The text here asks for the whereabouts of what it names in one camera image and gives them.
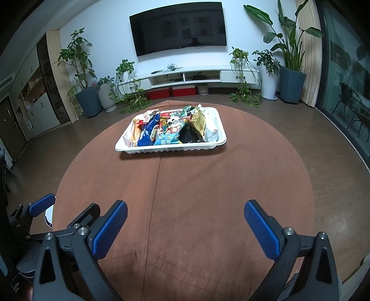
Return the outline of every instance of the sliding glass door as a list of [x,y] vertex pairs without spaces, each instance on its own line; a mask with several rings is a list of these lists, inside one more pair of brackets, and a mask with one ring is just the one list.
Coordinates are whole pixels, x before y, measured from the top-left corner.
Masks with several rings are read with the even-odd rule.
[[323,39],[323,73],[317,107],[349,138],[369,166],[370,56],[348,21],[317,1]]

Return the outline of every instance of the beige curtain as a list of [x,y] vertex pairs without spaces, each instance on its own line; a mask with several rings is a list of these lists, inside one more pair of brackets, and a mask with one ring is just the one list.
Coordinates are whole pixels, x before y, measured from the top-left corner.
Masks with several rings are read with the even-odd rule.
[[[296,0],[297,7],[304,0]],[[298,24],[307,29],[311,26],[321,29],[319,14],[314,0],[309,0],[298,15]],[[303,86],[302,100],[309,106],[314,107],[319,91],[322,63],[322,40],[304,33],[301,38],[302,51],[306,51],[303,57],[302,72],[307,74]]]

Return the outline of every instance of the tv stand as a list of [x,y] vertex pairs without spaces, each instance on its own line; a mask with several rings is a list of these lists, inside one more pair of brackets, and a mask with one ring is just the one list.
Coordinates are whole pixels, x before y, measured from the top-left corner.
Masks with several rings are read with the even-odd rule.
[[[252,88],[258,87],[258,78],[260,76],[258,71],[251,71],[246,67],[243,70],[243,75],[247,84],[250,84]],[[174,71],[137,75],[135,78],[140,79],[140,82],[138,82],[140,89],[151,90],[175,85],[195,85],[198,83],[239,83],[239,76],[235,70],[232,70],[231,65],[228,65],[182,67]],[[134,91],[135,85],[128,81],[119,85],[119,89],[123,94],[129,94]]]

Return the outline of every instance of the television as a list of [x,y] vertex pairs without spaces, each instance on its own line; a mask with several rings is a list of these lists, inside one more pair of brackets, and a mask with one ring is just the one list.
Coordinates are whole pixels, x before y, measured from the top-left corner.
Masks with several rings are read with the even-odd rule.
[[226,46],[221,2],[175,4],[130,16],[137,56],[185,47]]

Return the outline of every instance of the blue textured pad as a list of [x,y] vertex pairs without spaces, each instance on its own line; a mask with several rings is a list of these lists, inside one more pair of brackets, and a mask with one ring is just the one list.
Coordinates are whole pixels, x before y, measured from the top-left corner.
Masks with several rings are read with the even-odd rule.
[[47,208],[55,203],[55,195],[49,193],[43,198],[39,199],[37,202],[33,203],[29,208],[29,215],[32,217],[37,217],[43,213]]
[[126,221],[127,213],[127,205],[122,201],[94,237],[91,253],[95,260],[103,259],[107,255],[109,248]]
[[244,217],[266,257],[277,260],[280,256],[279,240],[251,202],[246,202],[244,206]]

